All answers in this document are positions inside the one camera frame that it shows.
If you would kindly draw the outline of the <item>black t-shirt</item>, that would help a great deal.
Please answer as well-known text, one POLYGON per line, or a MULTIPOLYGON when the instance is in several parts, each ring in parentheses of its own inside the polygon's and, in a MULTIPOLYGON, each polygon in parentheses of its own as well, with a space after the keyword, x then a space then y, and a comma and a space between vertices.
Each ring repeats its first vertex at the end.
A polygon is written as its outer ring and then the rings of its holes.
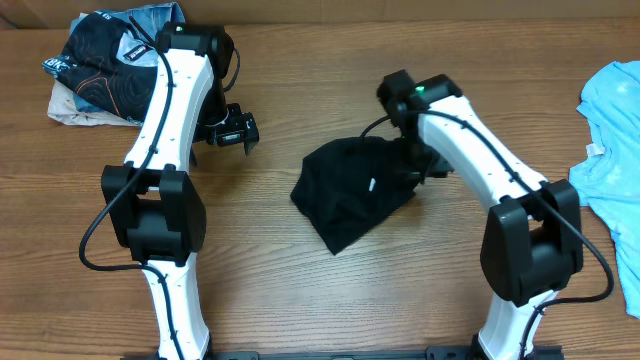
POLYGON ((421 180, 402 138, 349 137, 304 157, 290 198, 336 255, 415 196, 421 180))

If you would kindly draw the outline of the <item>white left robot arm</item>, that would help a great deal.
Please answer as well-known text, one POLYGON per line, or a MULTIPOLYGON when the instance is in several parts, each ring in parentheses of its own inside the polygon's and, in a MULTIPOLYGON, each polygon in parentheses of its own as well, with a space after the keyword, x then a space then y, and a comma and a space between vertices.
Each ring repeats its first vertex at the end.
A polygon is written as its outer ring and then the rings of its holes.
POLYGON ((152 46, 158 54, 155 87, 143 126, 123 165, 105 167, 101 189, 128 267, 147 279, 160 332, 157 359, 210 359, 213 344, 202 314, 197 254, 206 207, 189 176, 198 142, 259 141, 254 116, 229 103, 223 82, 240 55, 221 25, 165 24, 152 46))

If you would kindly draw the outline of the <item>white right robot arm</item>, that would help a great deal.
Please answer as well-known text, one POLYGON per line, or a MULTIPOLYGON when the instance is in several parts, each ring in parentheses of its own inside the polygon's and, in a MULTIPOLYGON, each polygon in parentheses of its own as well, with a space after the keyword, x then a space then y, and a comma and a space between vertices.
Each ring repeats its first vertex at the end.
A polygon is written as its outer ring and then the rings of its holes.
POLYGON ((479 119, 446 75, 421 82, 400 70, 383 78, 379 102, 413 148, 428 177, 454 171, 487 213, 481 268, 494 295, 469 347, 431 347, 429 359, 561 359, 559 346, 536 346, 540 305, 583 268, 579 199, 566 180, 548 181, 518 159, 479 119))

